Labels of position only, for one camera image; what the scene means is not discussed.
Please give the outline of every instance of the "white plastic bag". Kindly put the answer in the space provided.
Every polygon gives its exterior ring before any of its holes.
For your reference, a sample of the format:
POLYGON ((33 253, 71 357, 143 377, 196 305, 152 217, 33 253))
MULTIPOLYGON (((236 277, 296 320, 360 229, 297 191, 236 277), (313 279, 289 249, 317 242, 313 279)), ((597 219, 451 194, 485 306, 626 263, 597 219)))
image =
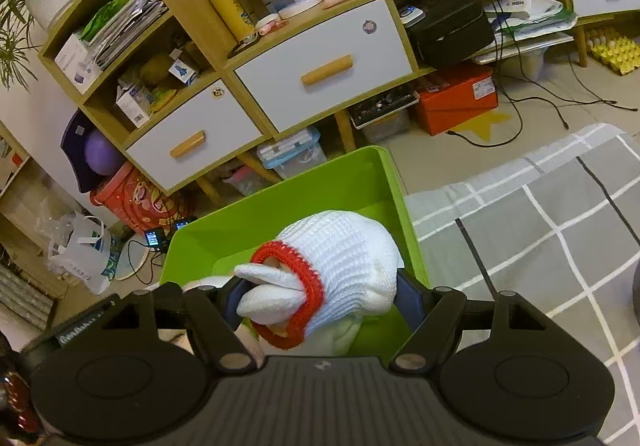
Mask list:
POLYGON ((122 250, 120 241, 96 217, 76 212, 71 225, 66 242, 62 231, 50 240, 49 261, 57 269, 80 278, 93 294, 100 294, 115 276, 122 250))

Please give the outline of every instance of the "checkered fabric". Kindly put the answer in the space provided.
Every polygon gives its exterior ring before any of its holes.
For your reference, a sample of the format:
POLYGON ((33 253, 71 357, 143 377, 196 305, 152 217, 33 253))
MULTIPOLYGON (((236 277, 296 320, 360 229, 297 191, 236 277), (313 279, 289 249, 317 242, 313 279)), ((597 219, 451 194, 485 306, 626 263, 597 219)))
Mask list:
MULTIPOLYGON (((455 219, 463 219, 498 290, 514 290, 602 360, 616 397, 600 438, 640 444, 640 326, 632 283, 640 249, 640 146, 596 124, 466 182, 405 198, 431 286, 491 299, 455 219)), ((467 331, 461 347, 487 333, 467 331)))

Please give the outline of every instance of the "green plastic storage box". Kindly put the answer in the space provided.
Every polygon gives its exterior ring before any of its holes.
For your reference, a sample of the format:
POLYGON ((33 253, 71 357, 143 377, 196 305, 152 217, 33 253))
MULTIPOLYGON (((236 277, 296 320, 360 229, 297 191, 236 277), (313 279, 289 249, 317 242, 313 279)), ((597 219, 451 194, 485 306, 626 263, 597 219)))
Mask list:
MULTIPOLYGON (((260 245, 296 220, 325 210, 354 211, 378 220, 393 235, 406 270, 426 285, 414 227, 387 150, 367 146, 275 184, 185 226, 175 234, 161 282, 184 285, 231 275, 260 245)), ((409 337, 398 311, 364 321, 350 354, 388 362, 409 337)))

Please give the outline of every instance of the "red bucket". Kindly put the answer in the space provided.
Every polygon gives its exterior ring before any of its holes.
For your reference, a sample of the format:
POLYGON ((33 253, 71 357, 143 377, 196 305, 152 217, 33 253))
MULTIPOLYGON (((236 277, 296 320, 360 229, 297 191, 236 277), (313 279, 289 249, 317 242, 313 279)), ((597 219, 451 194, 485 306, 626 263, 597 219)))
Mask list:
POLYGON ((104 206, 140 235, 158 226, 169 230, 190 209, 179 193, 164 195, 140 170, 127 161, 109 182, 91 191, 91 203, 104 206))

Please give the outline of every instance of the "egg carton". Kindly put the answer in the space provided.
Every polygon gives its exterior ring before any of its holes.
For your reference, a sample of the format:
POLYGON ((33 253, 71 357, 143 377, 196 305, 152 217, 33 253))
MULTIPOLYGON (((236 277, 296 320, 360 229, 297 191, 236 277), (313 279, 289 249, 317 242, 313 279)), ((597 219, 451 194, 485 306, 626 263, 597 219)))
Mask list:
POLYGON ((640 45, 612 28, 589 31, 587 51, 621 76, 640 68, 640 45))

